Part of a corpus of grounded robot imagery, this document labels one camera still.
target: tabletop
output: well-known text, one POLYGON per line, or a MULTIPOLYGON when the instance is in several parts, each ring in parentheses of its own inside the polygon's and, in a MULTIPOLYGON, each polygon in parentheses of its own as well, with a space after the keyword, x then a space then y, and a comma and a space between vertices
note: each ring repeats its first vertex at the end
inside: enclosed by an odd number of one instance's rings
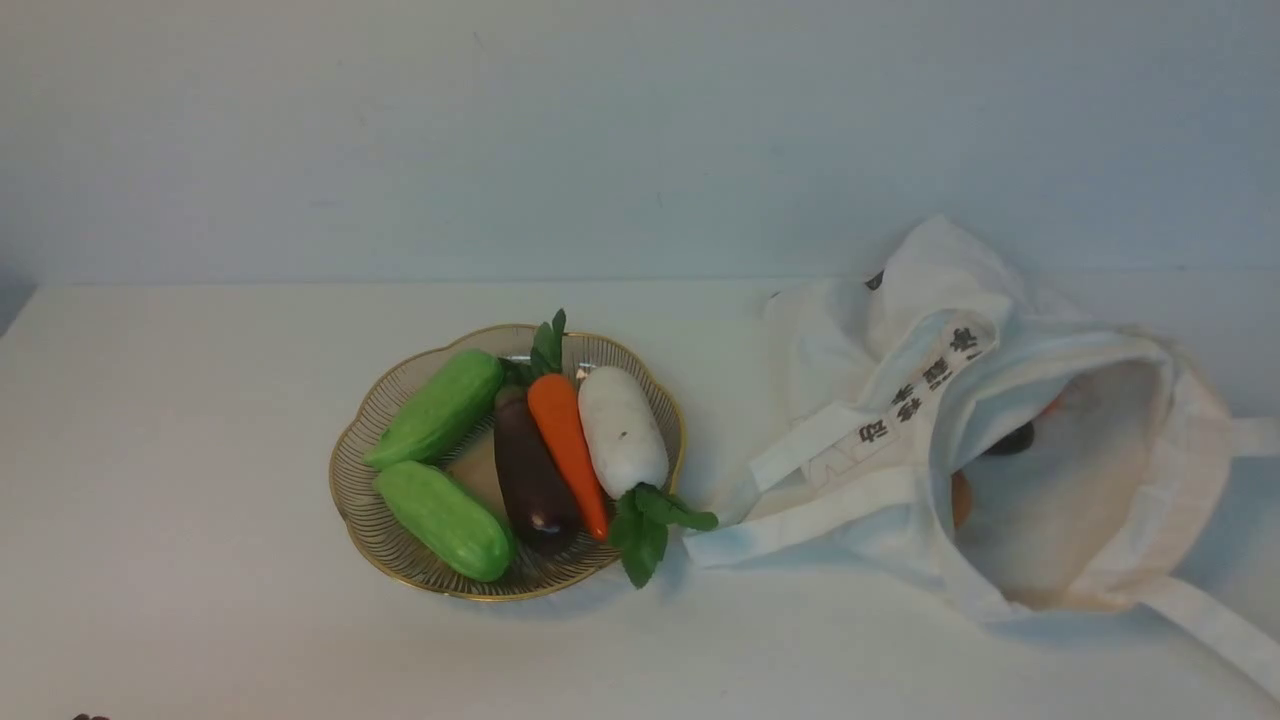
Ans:
MULTIPOLYGON (((1038 277, 1181 338, 1239 414, 1280 414, 1280 273, 1038 277)), ((795 279, 40 288, 0 337, 0 715, 114 720, 605 716, 1275 717, 1155 615, 974 625, 806 547, 669 552, 486 605, 351 544, 333 443, 372 382, 471 329, 634 348, 678 398, 704 502, 777 427, 760 311, 795 279)), ((1238 461, 1179 575, 1280 637, 1280 466, 1238 461)))

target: purple eggplant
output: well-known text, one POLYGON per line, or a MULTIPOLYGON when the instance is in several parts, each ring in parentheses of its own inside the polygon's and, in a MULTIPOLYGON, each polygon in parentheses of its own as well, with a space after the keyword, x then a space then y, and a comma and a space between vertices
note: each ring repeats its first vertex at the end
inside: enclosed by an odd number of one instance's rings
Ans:
POLYGON ((493 455, 511 529, 541 555, 568 548, 582 518, 538 432, 524 391, 512 387, 499 392, 493 416, 493 455))

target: white wall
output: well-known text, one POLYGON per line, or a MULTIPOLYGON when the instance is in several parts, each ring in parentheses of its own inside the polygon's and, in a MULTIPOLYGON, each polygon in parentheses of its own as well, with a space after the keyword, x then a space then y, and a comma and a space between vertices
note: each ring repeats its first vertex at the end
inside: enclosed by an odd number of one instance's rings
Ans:
POLYGON ((1275 0, 6 0, 0 281, 1280 266, 1275 0))

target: metal fruit bowl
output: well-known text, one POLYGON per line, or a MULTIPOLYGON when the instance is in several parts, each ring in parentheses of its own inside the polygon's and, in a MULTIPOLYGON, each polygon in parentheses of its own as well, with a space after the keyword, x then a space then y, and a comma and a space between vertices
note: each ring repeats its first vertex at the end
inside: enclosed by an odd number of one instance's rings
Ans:
MULTIPOLYGON (((535 325, 494 325, 466 334, 445 347, 415 355, 374 383, 356 419, 343 430, 329 460, 329 489, 356 548, 375 568, 397 580, 425 591, 476 601, 512 601, 543 597, 586 579, 618 559, 612 547, 580 532, 568 550, 544 557, 520 546, 507 573, 480 583, 454 573, 402 528, 381 496, 374 491, 378 473, 361 457, 372 447, 396 411, 444 363, 462 350, 479 348, 517 361, 529 359, 535 325)), ((593 369, 612 365, 631 373, 644 388, 658 429, 667 446, 671 473, 666 488, 675 491, 685 457, 685 420, 680 406, 644 363, 628 348, 607 337, 564 333, 563 368, 575 387, 593 369)), ((435 465, 457 478, 481 503, 506 518, 493 461, 493 419, 485 418, 435 465)))

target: gold rim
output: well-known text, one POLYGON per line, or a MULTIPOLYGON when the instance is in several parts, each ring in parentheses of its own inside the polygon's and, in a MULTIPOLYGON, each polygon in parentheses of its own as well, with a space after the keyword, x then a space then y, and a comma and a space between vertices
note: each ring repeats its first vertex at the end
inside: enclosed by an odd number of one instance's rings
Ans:
MULTIPOLYGON (((499 325, 489 325, 488 328, 480 328, 480 329, 472 331, 472 332, 470 332, 470 333, 467 333, 467 334, 465 334, 462 337, 458 337, 457 340, 454 340, 453 342, 451 342, 451 343, 448 343, 445 346, 436 347, 436 348, 433 348, 433 350, 426 350, 424 352, 419 352, 417 355, 412 355, 410 357, 406 357, 404 360, 401 360, 399 363, 397 363, 396 365, 393 365, 389 370, 387 370, 376 380, 374 380, 374 384, 369 388, 369 392, 365 393, 365 398, 360 401, 360 409, 356 410, 356 416, 352 418, 351 423, 347 423, 347 427, 342 430, 342 433, 338 434, 338 442, 334 443, 333 451, 329 454, 329 496, 333 498, 333 505, 338 510, 338 516, 342 518, 343 525, 347 527, 347 537, 351 538, 351 543, 356 546, 356 550, 360 551, 360 555, 362 555, 365 557, 365 560, 367 560, 374 568, 378 568, 379 570, 381 570, 381 573, 384 575, 387 575, 388 578, 392 578, 394 580, 398 580, 399 583, 403 583, 403 584, 406 584, 406 585, 408 585, 411 588, 417 588, 420 591, 426 591, 426 592, 431 592, 431 593, 435 593, 435 594, 444 594, 444 596, 449 596, 449 597, 458 597, 458 598, 462 598, 462 600, 472 600, 472 601, 476 601, 476 602, 515 602, 515 601, 518 601, 518 600, 532 600, 535 597, 545 597, 545 596, 548 596, 548 594, 550 594, 553 592, 562 591, 562 589, 564 589, 567 587, 571 587, 571 585, 576 585, 577 583, 581 583, 582 580, 590 578, 591 575, 599 573, 600 570, 603 570, 603 569, 608 568, 609 565, 613 565, 614 562, 618 561, 618 556, 614 555, 613 559, 608 560, 607 562, 602 562, 600 565, 596 565, 595 568, 588 570, 586 573, 582 573, 581 575, 579 575, 579 577, 576 577, 576 578, 573 578, 571 580, 566 580, 563 583, 559 583, 559 584, 556 584, 556 585, 549 585, 549 587, 540 588, 540 589, 536 589, 534 592, 527 592, 527 593, 493 596, 493 594, 477 594, 477 593, 468 593, 468 592, 444 591, 444 589, 440 589, 440 588, 433 588, 430 585, 425 585, 422 583, 416 583, 416 582, 413 582, 413 580, 411 580, 411 579, 408 579, 408 578, 406 578, 406 577, 396 573, 394 570, 392 570, 390 568, 388 568, 387 565, 384 565, 380 560, 378 560, 376 557, 374 557, 369 552, 369 550, 365 548, 364 543, 360 542, 360 538, 356 534, 355 528, 351 527, 351 521, 347 520, 347 516, 342 511, 342 502, 338 500, 338 488, 337 488, 337 482, 335 482, 335 477, 334 477, 334 465, 338 461, 338 448, 342 447, 343 441, 347 438, 348 434, 351 434, 351 430, 352 430, 352 428, 356 427, 356 423, 360 421, 361 413, 364 411, 365 405, 367 405, 369 401, 370 401, 370 398, 374 396, 374 391, 378 389, 378 386, 383 384, 383 382, 387 380, 387 378, 389 378, 392 375, 392 373, 394 373, 396 370, 399 370, 404 365, 407 365, 407 364, 410 364, 410 363, 412 363, 412 361, 415 361, 415 360, 417 360, 420 357, 425 357, 428 355, 433 355, 433 354, 436 354, 436 352, 444 352, 444 351, 451 350, 451 348, 461 345, 462 342, 465 342, 465 341, 467 341, 467 340, 470 340, 470 338, 472 338, 472 337, 475 337, 477 334, 488 333, 488 332, 493 332, 493 331, 504 331, 504 329, 531 329, 531 331, 536 331, 538 325, 530 325, 530 324, 526 324, 526 323, 504 323, 504 324, 499 324, 499 325)), ((667 484, 667 492, 668 493, 675 493, 676 492, 676 487, 680 484, 680 471, 685 466, 685 447, 689 445, 687 438, 685 436, 685 415, 680 410, 680 402, 677 402, 676 397, 673 395, 671 395, 671 392, 662 383, 659 383, 653 377, 653 372, 649 370, 649 366, 644 364, 644 360, 641 360, 640 356, 636 355, 636 352, 634 350, 631 350, 630 347, 627 347, 626 345, 622 345, 621 342, 618 342, 618 341, 616 341, 616 340, 613 340, 611 337, 607 337, 607 336, 603 336, 603 334, 596 334, 596 333, 571 332, 571 333, 564 333, 564 334, 567 337, 581 337, 581 338, 603 340, 605 342, 611 342, 611 343, 621 347, 623 351, 626 351, 627 354, 630 354, 631 357, 635 359, 636 365, 640 368, 640 372, 643 372, 646 375, 646 378, 649 379, 649 382, 653 383, 653 386, 658 389, 658 392, 660 392, 662 395, 664 395, 667 397, 667 400, 671 401, 672 411, 676 415, 676 424, 680 427, 680 450, 676 452, 676 464, 675 464, 675 466, 671 470, 671 482, 667 484)))

